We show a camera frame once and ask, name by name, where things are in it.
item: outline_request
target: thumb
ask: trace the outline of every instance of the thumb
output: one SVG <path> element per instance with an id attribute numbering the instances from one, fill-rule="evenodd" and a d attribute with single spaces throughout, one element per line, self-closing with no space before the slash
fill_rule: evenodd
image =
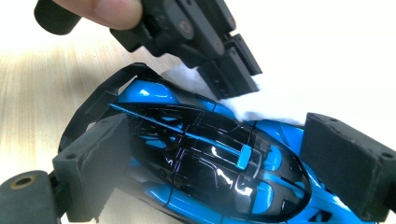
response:
<path id="1" fill-rule="evenodd" d="M 142 17 L 139 0 L 53 0 L 67 10 L 116 30 L 135 27 Z"/>

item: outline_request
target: light wood tabletop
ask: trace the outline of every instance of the light wood tabletop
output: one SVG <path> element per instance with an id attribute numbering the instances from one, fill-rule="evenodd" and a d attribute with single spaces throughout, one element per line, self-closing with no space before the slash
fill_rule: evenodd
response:
<path id="1" fill-rule="evenodd" d="M 226 3 L 264 74 L 282 80 L 284 104 L 295 99 L 293 91 L 303 93 L 313 112 L 396 149 L 392 1 Z M 68 121 L 119 69 L 142 62 L 161 73 L 179 63 L 145 49 L 128 53 L 106 27 L 86 20 L 69 35 L 51 35 L 36 24 L 34 7 L 32 0 L 0 3 L 0 183 L 26 171 L 51 172 Z M 177 221 L 116 190 L 100 223 Z M 387 223 L 396 223 L 393 214 Z"/>

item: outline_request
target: blue car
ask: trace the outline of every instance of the blue car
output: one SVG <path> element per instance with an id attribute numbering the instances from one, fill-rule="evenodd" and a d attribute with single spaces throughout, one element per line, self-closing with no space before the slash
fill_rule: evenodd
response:
<path id="1" fill-rule="evenodd" d="M 132 82 L 100 116 L 128 115 L 136 198 L 190 223 L 365 223 L 300 160 L 303 127 L 239 122 L 143 64 L 116 76 Z"/>

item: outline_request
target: wood grain surface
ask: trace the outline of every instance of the wood grain surface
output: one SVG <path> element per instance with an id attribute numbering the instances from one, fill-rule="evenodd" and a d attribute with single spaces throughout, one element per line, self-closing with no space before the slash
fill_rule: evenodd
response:
<path id="1" fill-rule="evenodd" d="M 392 1 L 226 3 L 264 74 L 283 80 L 285 104 L 293 87 L 320 112 L 396 149 Z M 161 73 L 179 63 L 144 49 L 128 53 L 106 27 L 86 20 L 70 35 L 51 35 L 36 24 L 34 6 L 0 2 L 0 183 L 30 170 L 50 172 L 74 112 L 123 66 L 143 62 Z M 116 190 L 100 223 L 177 221 Z M 396 223 L 393 214 L 387 223 Z"/>

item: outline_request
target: toy car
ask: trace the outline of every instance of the toy car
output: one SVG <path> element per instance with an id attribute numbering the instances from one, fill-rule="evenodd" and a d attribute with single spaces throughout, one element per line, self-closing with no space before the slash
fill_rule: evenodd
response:
<path id="1" fill-rule="evenodd" d="M 122 76 L 132 82 L 101 103 L 100 119 L 128 115 L 128 176 L 136 198 L 193 223 L 363 223 L 299 159 L 302 127 L 241 123 L 225 106 L 183 91 L 143 64 L 122 69 L 105 85 L 117 89 L 126 82 L 118 81 Z M 96 103 L 106 98 L 95 94 Z M 78 135 L 68 136 L 73 123 L 61 151 Z"/>

